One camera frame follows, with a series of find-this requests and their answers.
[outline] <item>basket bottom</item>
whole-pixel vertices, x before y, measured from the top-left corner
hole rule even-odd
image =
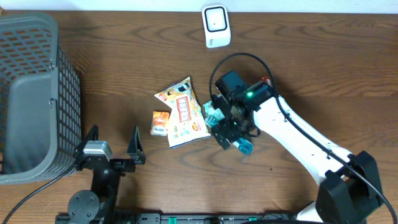
[[[50,98],[50,73],[21,77],[10,86],[3,158],[5,174],[31,170],[47,155]]]

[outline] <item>basket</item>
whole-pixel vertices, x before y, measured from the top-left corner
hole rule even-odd
[[[53,179],[81,141],[80,80],[42,13],[0,17],[0,184]]]

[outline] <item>wood grain surface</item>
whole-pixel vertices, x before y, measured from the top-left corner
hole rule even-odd
[[[367,14],[229,14],[227,47],[205,46],[200,13],[48,12],[83,88],[85,133],[99,126],[114,157],[127,157],[138,125],[147,162],[121,181],[118,207],[164,213],[297,212],[316,199],[303,166],[267,134],[243,156],[213,138],[169,149],[149,134],[152,112],[169,110],[154,97],[191,76],[201,104],[209,76],[223,57],[250,52],[265,60],[280,94],[304,120],[354,154],[377,160],[385,196],[398,208],[398,17]],[[264,75],[254,60],[231,59],[250,84]],[[53,223],[70,197],[89,189],[91,171],[58,181],[26,202],[10,223]],[[0,220],[43,182],[0,186]],[[385,207],[369,223],[391,223]]]

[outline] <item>white backdrop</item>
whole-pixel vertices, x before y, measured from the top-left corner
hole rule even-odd
[[[198,12],[217,3],[230,12],[398,13],[398,0],[0,0],[10,10]]]

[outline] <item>green connector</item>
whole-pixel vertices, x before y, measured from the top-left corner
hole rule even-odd
[[[177,224],[177,218],[169,218],[169,224]]]

